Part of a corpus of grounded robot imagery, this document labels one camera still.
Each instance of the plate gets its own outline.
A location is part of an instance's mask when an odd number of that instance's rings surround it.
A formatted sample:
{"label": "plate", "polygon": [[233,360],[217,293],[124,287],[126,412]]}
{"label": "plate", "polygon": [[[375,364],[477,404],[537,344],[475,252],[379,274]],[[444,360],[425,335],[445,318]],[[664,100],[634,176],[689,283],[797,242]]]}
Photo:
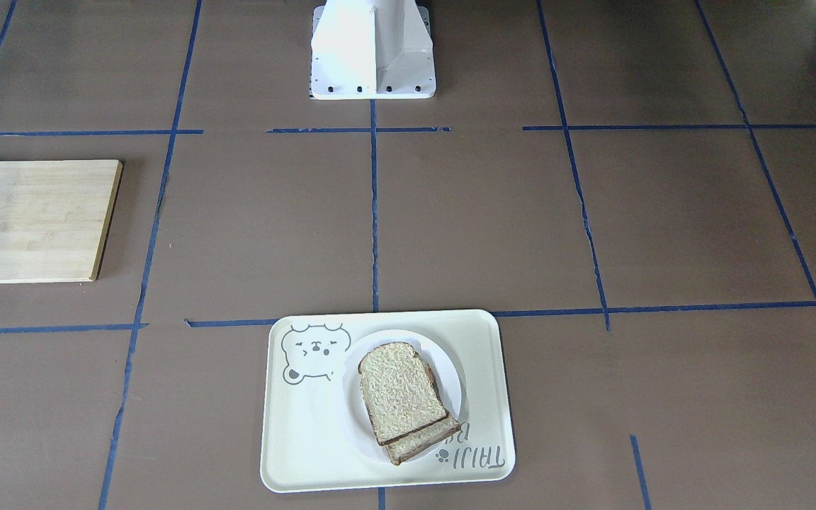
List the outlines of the plate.
{"label": "plate", "polygon": [[[386,464],[389,464],[389,456],[386,455],[385,447],[376,443],[370,417],[367,416],[367,409],[363,404],[361,376],[357,373],[357,365],[368,352],[377,346],[391,342],[407,342],[413,346],[421,359],[430,365],[436,378],[437,388],[439,388],[440,400],[443,400],[443,406],[454,419],[459,419],[460,411],[462,411],[462,381],[459,380],[459,374],[449,355],[443,351],[443,348],[436,345],[434,340],[406,329],[386,329],[364,336],[354,342],[343,359],[340,369],[334,372],[336,375],[333,381],[333,392],[331,392],[333,413],[344,438],[348,440],[355,452],[365,458]],[[414,462],[430,454],[434,449],[436,445],[430,446],[420,455],[405,462]]]}

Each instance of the brown floor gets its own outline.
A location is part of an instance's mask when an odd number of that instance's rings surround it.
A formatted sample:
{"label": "brown floor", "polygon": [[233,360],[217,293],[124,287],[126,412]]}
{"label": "brown floor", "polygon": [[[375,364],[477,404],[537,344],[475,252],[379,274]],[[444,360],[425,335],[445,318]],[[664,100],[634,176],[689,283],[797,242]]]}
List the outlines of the brown floor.
{"label": "brown floor", "polygon": [[[0,510],[816,509],[816,1],[435,1],[375,110],[317,4],[0,0],[0,159],[125,162],[100,280],[0,286]],[[511,477],[263,487],[273,319],[457,307]]]}

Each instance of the toast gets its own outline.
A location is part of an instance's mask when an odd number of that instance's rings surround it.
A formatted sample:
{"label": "toast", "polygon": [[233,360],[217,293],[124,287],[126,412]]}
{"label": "toast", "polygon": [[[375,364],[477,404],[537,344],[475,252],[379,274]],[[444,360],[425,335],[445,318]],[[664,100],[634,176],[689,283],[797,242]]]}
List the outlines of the toast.
{"label": "toast", "polygon": [[389,461],[393,465],[402,464],[402,462],[420,454],[429,446],[449,438],[449,436],[458,432],[460,426],[462,424],[453,417],[447,416],[445,419],[389,443],[386,445],[386,455],[389,455]]}
{"label": "toast", "polygon": [[357,371],[363,403],[380,446],[449,417],[440,401],[434,372],[411,344],[377,346],[361,359]]}

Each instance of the tray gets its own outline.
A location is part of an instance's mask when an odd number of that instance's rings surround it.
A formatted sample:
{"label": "tray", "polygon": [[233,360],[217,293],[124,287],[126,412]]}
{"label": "tray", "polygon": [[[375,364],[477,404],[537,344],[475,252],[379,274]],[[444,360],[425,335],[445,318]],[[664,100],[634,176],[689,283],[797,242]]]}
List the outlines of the tray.
{"label": "tray", "polygon": [[[342,426],[339,401],[349,353],[363,342],[381,341],[371,335],[386,329],[434,342],[449,358],[444,366],[454,366],[460,388],[454,416],[462,429],[397,467],[385,455],[358,451],[349,427]],[[499,326],[486,311],[285,317],[270,330],[260,452],[260,478],[269,490],[493,481],[508,477],[514,467]]]}

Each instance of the bear drawing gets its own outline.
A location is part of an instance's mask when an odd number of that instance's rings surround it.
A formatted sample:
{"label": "bear drawing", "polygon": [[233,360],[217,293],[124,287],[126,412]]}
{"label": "bear drawing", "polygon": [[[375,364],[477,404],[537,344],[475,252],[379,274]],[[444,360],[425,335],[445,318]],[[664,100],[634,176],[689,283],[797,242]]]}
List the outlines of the bear drawing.
{"label": "bear drawing", "polygon": [[298,384],[305,378],[331,380],[344,352],[351,346],[351,335],[342,325],[318,324],[296,329],[292,326],[282,336],[282,352],[285,352],[285,370],[282,378],[288,384]]}

